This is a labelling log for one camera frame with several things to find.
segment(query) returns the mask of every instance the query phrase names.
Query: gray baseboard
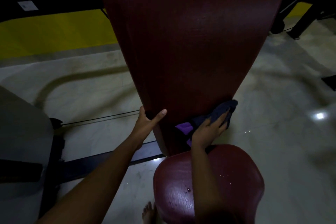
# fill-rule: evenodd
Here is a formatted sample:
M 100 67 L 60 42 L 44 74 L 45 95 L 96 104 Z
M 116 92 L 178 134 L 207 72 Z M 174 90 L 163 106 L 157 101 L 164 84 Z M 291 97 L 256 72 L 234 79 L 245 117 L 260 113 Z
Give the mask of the gray baseboard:
M 41 62 L 41 61 L 64 59 L 64 58 L 90 55 L 90 54 L 101 53 L 101 52 L 111 52 L 111 51 L 116 51 L 119 49 L 120 49 L 119 44 L 105 44 L 105 45 L 98 45 L 98 46 L 92 46 L 92 47 L 87 47 L 87 48 L 78 48 L 78 49 L 66 50 L 66 51 L 60 51 L 60 52 L 51 52 L 51 53 L 35 54 L 35 55 L 23 56 L 23 57 L 15 57 L 15 58 L 0 60 L 0 67 L 8 67 L 8 66 L 36 63 L 36 62 Z

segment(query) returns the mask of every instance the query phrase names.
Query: dark blue cloth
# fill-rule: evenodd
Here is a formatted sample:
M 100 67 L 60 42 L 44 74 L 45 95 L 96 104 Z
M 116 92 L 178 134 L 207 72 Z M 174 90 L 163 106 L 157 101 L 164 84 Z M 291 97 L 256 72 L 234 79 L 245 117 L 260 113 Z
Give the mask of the dark blue cloth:
M 227 122 L 226 129 L 229 128 L 230 125 L 230 119 L 232 116 L 232 113 L 235 111 L 236 107 L 238 105 L 237 100 L 230 100 L 224 103 L 221 103 L 219 106 L 217 106 L 210 114 L 208 115 L 201 115 L 196 118 L 191 119 L 192 122 L 195 124 L 195 126 L 198 128 L 205 119 L 211 117 L 211 123 L 215 122 L 223 113 L 227 112 L 229 109 L 229 113 L 227 114 L 224 122 L 221 124 L 221 126 Z

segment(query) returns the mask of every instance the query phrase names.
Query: red leather upholstery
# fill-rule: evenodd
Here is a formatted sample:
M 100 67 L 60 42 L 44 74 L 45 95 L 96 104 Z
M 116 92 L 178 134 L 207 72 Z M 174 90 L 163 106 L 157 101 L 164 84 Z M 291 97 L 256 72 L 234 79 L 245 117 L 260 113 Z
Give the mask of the red leather upholstery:
M 217 145 L 209 154 L 221 194 L 246 224 L 254 223 L 263 196 L 264 180 L 250 156 L 234 145 Z M 157 167 L 154 197 L 168 224 L 195 222 L 190 151 L 166 158 Z
M 103 0 L 166 155 L 186 150 L 173 128 L 232 99 L 281 0 Z

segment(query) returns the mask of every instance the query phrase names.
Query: left arm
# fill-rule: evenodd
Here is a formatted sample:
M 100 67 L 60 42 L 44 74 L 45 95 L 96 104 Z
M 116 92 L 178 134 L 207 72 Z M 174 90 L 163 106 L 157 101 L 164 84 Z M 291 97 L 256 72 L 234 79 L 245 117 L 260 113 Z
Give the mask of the left arm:
M 153 120 L 140 107 L 139 118 L 129 137 L 121 143 L 111 156 L 66 194 L 50 209 L 37 224 L 91 224 L 101 223 L 124 178 L 134 152 L 153 127 L 166 115 L 162 110 Z

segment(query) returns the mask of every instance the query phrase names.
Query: hand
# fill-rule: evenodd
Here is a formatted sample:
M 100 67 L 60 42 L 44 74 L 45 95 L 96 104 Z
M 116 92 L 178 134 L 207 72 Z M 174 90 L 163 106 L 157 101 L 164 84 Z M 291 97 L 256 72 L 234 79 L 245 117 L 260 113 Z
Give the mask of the hand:
M 137 144 L 138 144 L 137 150 L 141 148 L 142 143 L 148 137 L 149 133 L 153 130 L 155 125 L 160 120 L 162 120 L 162 118 L 164 116 L 166 116 L 166 114 L 167 114 L 167 110 L 163 109 L 161 112 L 159 112 L 154 117 L 153 120 L 149 120 L 146 117 L 144 107 L 143 106 L 140 107 L 140 113 L 139 113 L 138 120 L 136 121 L 135 126 L 134 126 L 131 134 L 129 135 L 129 138 L 132 138 L 137 142 Z
M 227 122 L 222 126 L 220 125 L 223 123 L 228 113 L 229 110 L 226 113 L 223 113 L 213 124 L 210 124 L 211 117 L 206 119 L 192 135 L 191 146 L 196 145 L 205 149 L 212 144 L 213 140 L 219 137 L 226 129 Z

